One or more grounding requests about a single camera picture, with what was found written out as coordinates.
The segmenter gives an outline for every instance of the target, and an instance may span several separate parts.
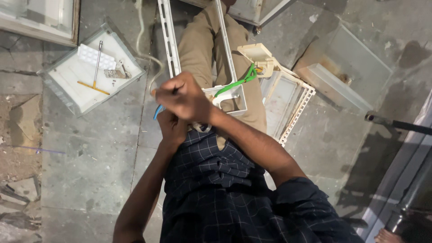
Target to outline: person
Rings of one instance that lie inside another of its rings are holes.
[[[223,0],[223,11],[233,3]],[[251,63],[235,50],[247,44],[248,32],[229,15],[224,19],[240,79]],[[242,116],[226,114],[237,100],[221,104],[221,110],[204,95],[201,88],[213,85],[212,55],[215,84],[229,83],[219,28],[212,3],[184,30],[178,46],[183,72],[156,89],[157,103],[166,108],[157,116],[162,141],[118,216],[113,242],[144,242],[163,179],[160,242],[362,242],[328,196],[265,134],[258,79],[243,84],[248,110]],[[212,129],[188,131],[192,122]],[[268,189],[265,171],[275,191]]]

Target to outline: cable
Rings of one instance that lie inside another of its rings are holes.
[[[141,50],[140,50],[140,40],[141,40],[141,37],[143,36],[144,30],[145,30],[144,29],[144,20],[143,20],[143,0],[137,0],[137,2],[135,3],[135,8],[138,10],[138,18],[140,20],[140,26],[141,26],[141,30],[138,33],[137,43],[136,43],[136,46],[135,46],[135,48],[137,50],[137,54],[141,58],[146,58],[146,59],[150,59],[150,60],[155,61],[160,66],[159,72],[150,80],[149,91],[151,92],[151,90],[152,90],[151,88],[152,88],[153,82],[163,73],[163,71],[165,69],[165,65],[161,61],[159,61],[157,58],[155,58],[153,56],[150,56],[149,54],[145,54],[145,53],[141,52]]]

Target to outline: knee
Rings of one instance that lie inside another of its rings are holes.
[[[236,25],[229,25],[226,27],[226,34],[239,40],[248,41],[249,39],[249,32],[247,29],[237,22]]]

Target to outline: khaki pants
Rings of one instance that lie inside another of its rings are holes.
[[[226,12],[226,6],[222,3],[222,10]],[[244,77],[249,70],[251,62],[237,51],[238,46],[247,45],[249,33],[228,14],[224,16],[229,47],[231,48],[237,80]],[[216,12],[216,3],[213,1],[206,9],[194,17],[183,32],[178,54],[182,71],[194,75],[201,88],[213,87],[211,74],[212,55],[216,60],[217,79],[215,85],[226,85],[231,82],[228,61],[225,54],[222,32],[219,18]],[[258,78],[242,84],[245,92],[248,110],[241,116],[236,116],[240,121],[254,127],[261,132],[266,132],[267,121],[262,94]],[[235,101],[228,101],[221,105],[224,111],[232,111]],[[225,146],[226,135],[217,132],[219,149]]]

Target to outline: floor tile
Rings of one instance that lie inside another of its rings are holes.
[[[76,118],[44,85],[44,123],[48,123],[52,131],[65,134],[137,144],[144,90],[144,81],[133,81],[87,114]]]
[[[113,214],[42,208],[44,243],[112,242],[117,219]]]
[[[135,147],[46,131],[42,206],[118,214],[129,197]]]

